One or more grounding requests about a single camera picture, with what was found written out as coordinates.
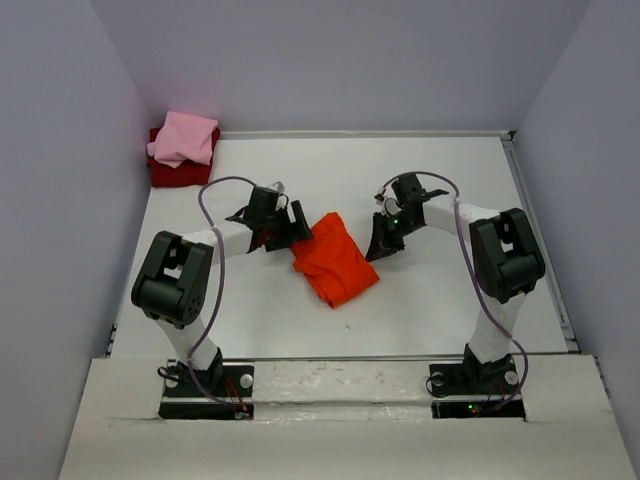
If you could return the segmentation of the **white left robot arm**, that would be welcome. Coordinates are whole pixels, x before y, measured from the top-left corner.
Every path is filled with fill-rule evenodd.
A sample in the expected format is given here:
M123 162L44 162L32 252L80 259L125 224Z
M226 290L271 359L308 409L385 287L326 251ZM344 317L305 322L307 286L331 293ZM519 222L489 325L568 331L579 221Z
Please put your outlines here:
M313 238L299 201L280 182L255 185L248 203L206 230L157 233L134 281L131 301L163 330L176 363L159 374L212 397L223 378L223 354L209 337L220 310L226 261L261 248L286 249Z

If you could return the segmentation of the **orange t shirt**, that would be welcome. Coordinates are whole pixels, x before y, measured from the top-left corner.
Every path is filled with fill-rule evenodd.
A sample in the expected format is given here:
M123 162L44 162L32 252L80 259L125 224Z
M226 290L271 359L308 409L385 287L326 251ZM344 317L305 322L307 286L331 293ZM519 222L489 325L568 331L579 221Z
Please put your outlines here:
M291 247L293 268L330 308L355 299L379 281L337 212L324 215L311 231L311 240Z

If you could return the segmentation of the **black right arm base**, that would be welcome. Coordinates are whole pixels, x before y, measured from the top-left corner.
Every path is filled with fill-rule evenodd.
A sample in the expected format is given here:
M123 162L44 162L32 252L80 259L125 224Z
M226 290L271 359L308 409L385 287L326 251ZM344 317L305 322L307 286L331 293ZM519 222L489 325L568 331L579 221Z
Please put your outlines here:
M432 397L431 412L436 420L526 417L520 394L503 405L516 391L519 376L511 363L503 372L473 384L462 376L462 364L441 363L429 366L425 380Z

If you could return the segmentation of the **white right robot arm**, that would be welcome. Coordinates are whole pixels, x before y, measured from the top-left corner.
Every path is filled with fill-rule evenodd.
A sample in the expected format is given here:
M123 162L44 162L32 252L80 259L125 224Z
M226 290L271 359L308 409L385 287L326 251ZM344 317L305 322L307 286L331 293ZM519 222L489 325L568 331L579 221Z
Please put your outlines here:
M546 264L527 214L520 208L498 211L466 204L454 182L446 189L426 189L421 171L387 180L375 195L371 241L365 255L372 262L405 248L408 235L425 227L448 232L459 242L479 303L474 332L459 363L433 364L428 392L436 399L463 395L498 395L514 400L528 378L530 362L516 367L512 351L526 350L514 327L527 296L546 274Z

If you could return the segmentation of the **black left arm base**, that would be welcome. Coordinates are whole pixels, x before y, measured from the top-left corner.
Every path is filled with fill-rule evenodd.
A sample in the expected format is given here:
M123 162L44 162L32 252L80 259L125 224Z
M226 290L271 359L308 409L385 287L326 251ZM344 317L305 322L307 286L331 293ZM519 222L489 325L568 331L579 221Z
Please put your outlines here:
M212 387L200 372L196 384L186 367L171 361L156 370L163 380L158 414L165 420L252 420L254 371L251 363L225 362Z

